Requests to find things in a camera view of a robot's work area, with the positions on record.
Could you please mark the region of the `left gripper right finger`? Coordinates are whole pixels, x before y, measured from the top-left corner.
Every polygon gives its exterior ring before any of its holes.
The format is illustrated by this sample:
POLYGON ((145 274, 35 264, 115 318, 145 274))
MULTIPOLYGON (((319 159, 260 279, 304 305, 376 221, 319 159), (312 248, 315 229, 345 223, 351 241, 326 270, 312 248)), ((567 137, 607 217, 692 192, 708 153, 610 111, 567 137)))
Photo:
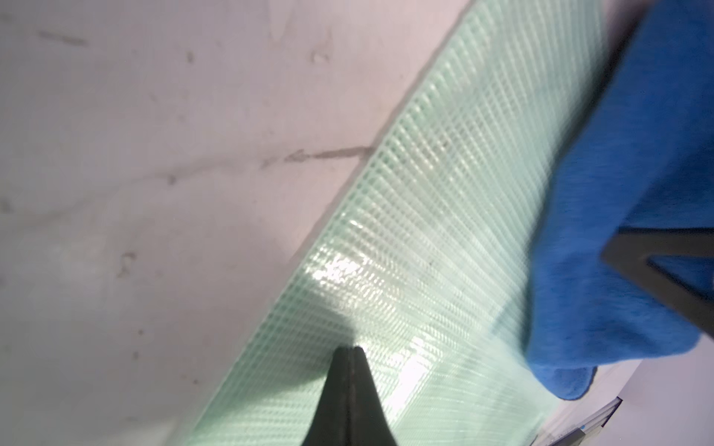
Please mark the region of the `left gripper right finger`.
POLYGON ((397 444, 384 414, 366 353, 360 347, 351 350, 350 444, 356 446, 397 444))

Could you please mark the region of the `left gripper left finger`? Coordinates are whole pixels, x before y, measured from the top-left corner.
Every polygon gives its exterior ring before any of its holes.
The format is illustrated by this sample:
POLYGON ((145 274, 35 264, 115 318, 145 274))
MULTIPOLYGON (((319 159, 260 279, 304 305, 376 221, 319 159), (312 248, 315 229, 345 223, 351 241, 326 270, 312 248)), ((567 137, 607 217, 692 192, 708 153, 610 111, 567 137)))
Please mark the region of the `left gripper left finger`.
POLYGON ((345 446, 351 443, 351 348, 338 348, 327 373, 303 445, 345 446))

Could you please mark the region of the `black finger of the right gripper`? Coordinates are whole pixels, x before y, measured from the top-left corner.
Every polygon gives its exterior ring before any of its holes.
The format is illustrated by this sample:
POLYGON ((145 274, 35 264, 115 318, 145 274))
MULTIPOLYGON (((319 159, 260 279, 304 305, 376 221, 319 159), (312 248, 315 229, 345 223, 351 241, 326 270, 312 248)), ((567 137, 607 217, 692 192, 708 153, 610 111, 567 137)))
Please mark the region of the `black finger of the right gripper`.
POLYGON ((604 246, 601 259, 703 334, 713 336, 713 301, 652 262, 654 256, 712 259, 712 228, 621 230, 604 246))

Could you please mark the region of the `blue microfiber cleaning cloth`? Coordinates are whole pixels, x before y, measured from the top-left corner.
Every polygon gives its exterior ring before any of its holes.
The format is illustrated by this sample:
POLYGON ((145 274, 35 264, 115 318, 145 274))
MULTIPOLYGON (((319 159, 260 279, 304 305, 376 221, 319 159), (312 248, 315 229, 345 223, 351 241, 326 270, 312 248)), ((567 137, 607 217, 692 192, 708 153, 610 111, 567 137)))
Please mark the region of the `blue microfiber cleaning cloth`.
POLYGON ((602 365, 686 353, 701 332, 601 257, 621 230, 713 224, 713 5, 656 1, 554 172, 531 254, 526 362, 575 401, 602 365))

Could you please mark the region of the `green zipper mesh document bag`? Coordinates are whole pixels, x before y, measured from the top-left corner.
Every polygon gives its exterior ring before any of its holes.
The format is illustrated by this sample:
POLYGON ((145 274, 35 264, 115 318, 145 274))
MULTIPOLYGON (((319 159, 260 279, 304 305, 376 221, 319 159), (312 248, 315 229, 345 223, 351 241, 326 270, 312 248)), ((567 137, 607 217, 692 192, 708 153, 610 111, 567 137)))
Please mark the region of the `green zipper mesh document bag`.
POLYGON ((473 3, 187 442, 300 444, 353 343, 399 444, 529 444, 528 248, 606 54, 599 1, 473 3))

